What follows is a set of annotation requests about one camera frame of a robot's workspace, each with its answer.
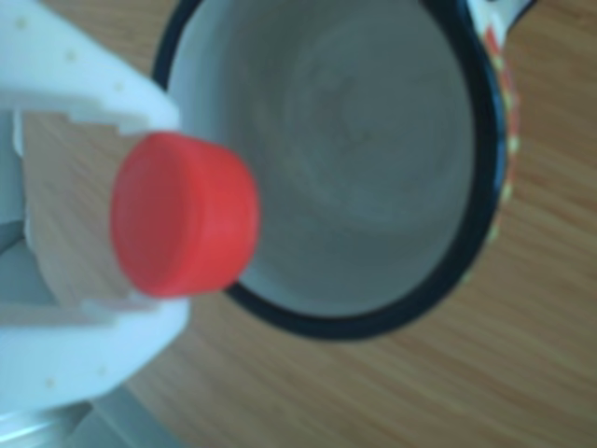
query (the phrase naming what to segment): table surface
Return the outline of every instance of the table surface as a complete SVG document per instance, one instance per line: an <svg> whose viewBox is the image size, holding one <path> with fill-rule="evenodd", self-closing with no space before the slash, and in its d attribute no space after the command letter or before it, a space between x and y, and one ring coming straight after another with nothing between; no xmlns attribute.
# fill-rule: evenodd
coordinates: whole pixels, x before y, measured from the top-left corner
<svg viewBox="0 0 597 448"><path fill-rule="evenodd" d="M149 72L174 0L48 3ZM518 182L471 282L424 319L316 343L201 297L130 389L194 446L597 446L597 2L543 0L507 54L523 99ZM64 303L127 287L107 238L133 140L28 116L26 188Z"/></svg>

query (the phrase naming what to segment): mug handle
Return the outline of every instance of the mug handle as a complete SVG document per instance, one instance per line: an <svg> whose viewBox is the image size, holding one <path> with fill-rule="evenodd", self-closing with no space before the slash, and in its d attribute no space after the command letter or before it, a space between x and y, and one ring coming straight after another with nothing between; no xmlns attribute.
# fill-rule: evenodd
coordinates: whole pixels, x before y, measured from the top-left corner
<svg viewBox="0 0 597 448"><path fill-rule="evenodd" d="M497 44L503 47L508 30L536 3L536 0L467 0L478 35L493 28Z"/></svg>

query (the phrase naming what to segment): wooden surface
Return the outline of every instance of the wooden surface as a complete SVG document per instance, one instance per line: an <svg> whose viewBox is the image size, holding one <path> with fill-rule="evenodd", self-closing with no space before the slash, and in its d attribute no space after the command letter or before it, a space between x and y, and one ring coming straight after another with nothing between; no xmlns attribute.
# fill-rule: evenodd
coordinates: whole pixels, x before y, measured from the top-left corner
<svg viewBox="0 0 597 448"><path fill-rule="evenodd" d="M148 71L174 0L53 0ZM130 388L198 447L597 447L597 2L543 0L508 47L523 98L514 201L471 283L372 342L284 334L224 296ZM64 302L121 291L106 232L131 140L31 116L27 189Z"/></svg>

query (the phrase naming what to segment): orange pattern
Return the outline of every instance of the orange pattern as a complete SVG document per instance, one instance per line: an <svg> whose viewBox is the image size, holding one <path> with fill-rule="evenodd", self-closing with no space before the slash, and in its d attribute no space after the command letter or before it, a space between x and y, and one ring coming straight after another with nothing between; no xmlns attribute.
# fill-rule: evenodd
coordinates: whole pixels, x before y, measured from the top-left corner
<svg viewBox="0 0 597 448"><path fill-rule="evenodd" d="M482 36L483 44L487 50L493 69L497 73L504 109L507 114L507 174L502 187L502 202L506 203L512 197L514 189L514 171L516 156L520 147L520 98L510 68L504 57L503 49L497 42L495 31L487 28Z"/></svg>

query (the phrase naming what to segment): decorative pattern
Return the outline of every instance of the decorative pattern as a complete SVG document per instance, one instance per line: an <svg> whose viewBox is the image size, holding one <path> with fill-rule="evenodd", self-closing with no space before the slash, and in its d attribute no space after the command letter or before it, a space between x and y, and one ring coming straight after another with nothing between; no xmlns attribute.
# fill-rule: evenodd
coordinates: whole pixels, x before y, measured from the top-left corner
<svg viewBox="0 0 597 448"><path fill-rule="evenodd" d="M507 203L514 192L514 173L516 168L516 158L521 146L520 139L520 97L514 84L512 73L507 64L506 58L504 57L503 48L498 44L495 36L495 30L490 26L485 30L485 33L480 36L481 41L490 60L493 65L493 69L498 77L500 84L500 91L502 100L504 102L504 109L507 114L507 173L504 179L504 185L502 186L501 192L501 204ZM493 243L498 235L500 229L500 216L498 215L490 229L487 236L487 243ZM466 283L470 279L470 274L466 274L463 277L463 283Z"/></svg>

